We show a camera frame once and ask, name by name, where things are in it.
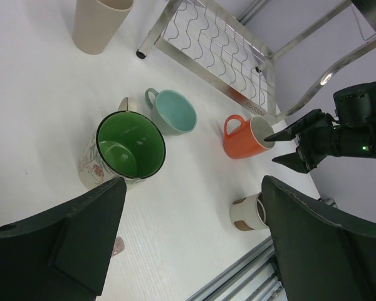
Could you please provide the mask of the orange mug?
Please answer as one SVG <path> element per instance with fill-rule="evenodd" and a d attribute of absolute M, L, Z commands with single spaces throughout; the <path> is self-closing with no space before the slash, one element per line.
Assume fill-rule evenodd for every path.
<path fill-rule="evenodd" d="M 240 122 L 232 132 L 227 132 L 228 123 Z M 265 141 L 274 134 L 272 126 L 260 116 L 244 120 L 240 115 L 229 116 L 224 123 L 223 148 L 231 159 L 245 159 L 272 149 L 275 142 Z"/>

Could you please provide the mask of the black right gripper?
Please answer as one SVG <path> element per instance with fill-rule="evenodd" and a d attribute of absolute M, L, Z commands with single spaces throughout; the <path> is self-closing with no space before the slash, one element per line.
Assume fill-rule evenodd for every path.
<path fill-rule="evenodd" d="M 341 156 L 338 129 L 338 123 L 330 114 L 323 113 L 321 109 L 314 109 L 287 128 L 264 138 L 264 141 L 291 141 L 297 135 L 296 152 L 275 157 L 272 161 L 293 171 L 307 174 L 326 156 Z"/>

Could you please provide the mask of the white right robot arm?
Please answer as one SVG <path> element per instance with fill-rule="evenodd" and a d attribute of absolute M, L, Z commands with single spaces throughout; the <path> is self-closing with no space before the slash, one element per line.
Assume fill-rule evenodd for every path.
<path fill-rule="evenodd" d="M 336 117 L 314 109 L 267 142 L 298 139 L 293 153 L 273 162 L 307 174 L 327 156 L 376 159 L 376 82 L 344 88 L 333 94 Z"/>

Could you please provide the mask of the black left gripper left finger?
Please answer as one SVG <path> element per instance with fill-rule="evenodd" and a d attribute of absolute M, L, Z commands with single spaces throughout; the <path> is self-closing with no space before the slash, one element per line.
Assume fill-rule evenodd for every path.
<path fill-rule="evenodd" d="M 127 187 L 111 179 L 0 227 L 0 300 L 95 300 L 103 292 Z"/>

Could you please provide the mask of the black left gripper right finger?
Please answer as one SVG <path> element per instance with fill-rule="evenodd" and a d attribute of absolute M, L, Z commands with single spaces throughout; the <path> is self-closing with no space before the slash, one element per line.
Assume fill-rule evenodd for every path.
<path fill-rule="evenodd" d="M 288 300 L 376 300 L 376 223 L 273 176 L 261 189 Z"/>

